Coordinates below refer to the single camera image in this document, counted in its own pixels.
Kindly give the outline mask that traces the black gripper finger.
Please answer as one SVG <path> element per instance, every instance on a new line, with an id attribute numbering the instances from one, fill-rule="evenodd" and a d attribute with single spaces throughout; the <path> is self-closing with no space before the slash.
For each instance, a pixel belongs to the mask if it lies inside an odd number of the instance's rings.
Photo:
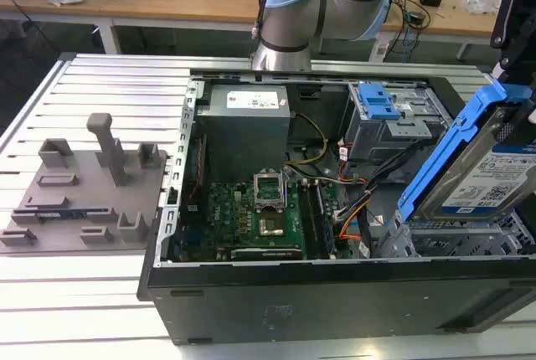
<path id="1" fill-rule="evenodd" d="M 529 77 L 523 56 L 529 46 L 529 0 L 502 0 L 490 38 L 490 46 L 501 53 L 497 62 L 503 83 L 522 83 Z"/>

